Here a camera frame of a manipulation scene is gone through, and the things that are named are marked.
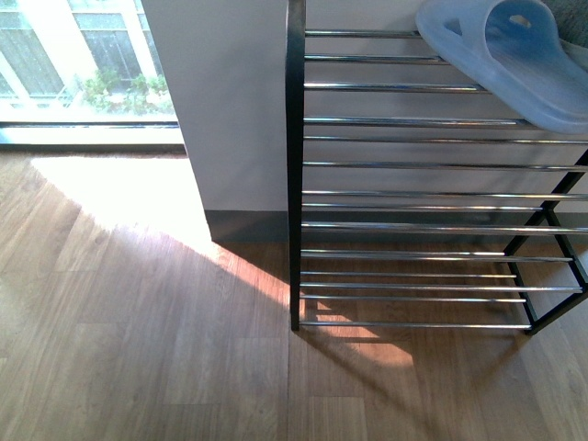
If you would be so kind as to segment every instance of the wooden floor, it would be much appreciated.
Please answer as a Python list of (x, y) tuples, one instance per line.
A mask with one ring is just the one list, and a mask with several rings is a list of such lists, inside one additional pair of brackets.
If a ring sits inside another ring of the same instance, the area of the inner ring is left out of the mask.
[(294, 334), (287, 246), (212, 243), (197, 193), (185, 158), (0, 155), (0, 440), (588, 439), (588, 304)]

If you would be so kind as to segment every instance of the slipper strap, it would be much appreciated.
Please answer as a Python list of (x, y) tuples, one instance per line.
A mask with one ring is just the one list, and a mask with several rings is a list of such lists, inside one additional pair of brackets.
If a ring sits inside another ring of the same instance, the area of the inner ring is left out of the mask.
[(555, 18), (538, 0), (467, 0), (458, 4), (463, 43), (475, 53), (490, 56), (486, 40), (493, 31), (530, 41), (545, 52), (560, 45)]

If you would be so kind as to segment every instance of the blue slipper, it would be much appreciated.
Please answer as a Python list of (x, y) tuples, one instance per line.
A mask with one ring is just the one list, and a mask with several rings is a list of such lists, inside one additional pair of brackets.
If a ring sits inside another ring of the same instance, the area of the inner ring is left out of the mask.
[(560, 45), (538, 0), (429, 0), (416, 15), (424, 40), (525, 119), (588, 133), (588, 73)]

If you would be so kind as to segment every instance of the green foliage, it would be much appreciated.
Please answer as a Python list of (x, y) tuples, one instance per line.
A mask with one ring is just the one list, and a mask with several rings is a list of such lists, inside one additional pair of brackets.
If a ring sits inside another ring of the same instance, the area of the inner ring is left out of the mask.
[(94, 78), (84, 82), (84, 99), (99, 113), (172, 114), (174, 107), (162, 75), (146, 78), (143, 74), (130, 81), (125, 94), (114, 93), (120, 86), (119, 75), (112, 70), (98, 71)]
[(84, 100), (98, 112), (110, 112), (114, 110), (111, 91), (119, 83), (116, 71), (96, 71), (94, 78), (84, 81)]

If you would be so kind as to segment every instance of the glass window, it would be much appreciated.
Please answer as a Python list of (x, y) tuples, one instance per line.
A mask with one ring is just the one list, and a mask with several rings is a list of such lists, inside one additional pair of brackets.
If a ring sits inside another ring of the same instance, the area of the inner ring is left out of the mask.
[(0, 12), (0, 51), (31, 97), (55, 98), (63, 82), (26, 17), (19, 12)]
[(101, 72), (116, 73), (114, 92), (124, 92), (141, 74), (129, 33), (121, 14), (75, 14), (85, 41)]
[(39, 6), (0, 0), (2, 120), (175, 119), (140, 0)]
[(96, 11), (96, 10), (117, 10), (120, 8), (120, 0), (68, 0), (70, 8), (74, 12)]
[(18, 9), (18, 0), (0, 0), (0, 9)]
[(149, 29), (149, 24), (147, 23), (147, 17), (145, 16), (145, 14), (139, 14), (139, 20), (141, 22), (141, 28), (143, 29), (143, 35), (145, 36), (145, 39), (147, 40), (147, 45), (149, 46), (149, 52), (151, 53), (151, 57), (153, 58), (155, 71), (158, 75), (163, 75), (164, 68), (162, 67), (161, 62), (159, 61), (157, 49), (155, 49), (155, 41), (153, 40), (153, 35), (151, 34), (151, 30)]
[(16, 95), (13, 92), (12, 88), (8, 84), (8, 81), (4, 78), (3, 75), (0, 75), (0, 97), (2, 97), (2, 98), (14, 98), (14, 97), (16, 97)]

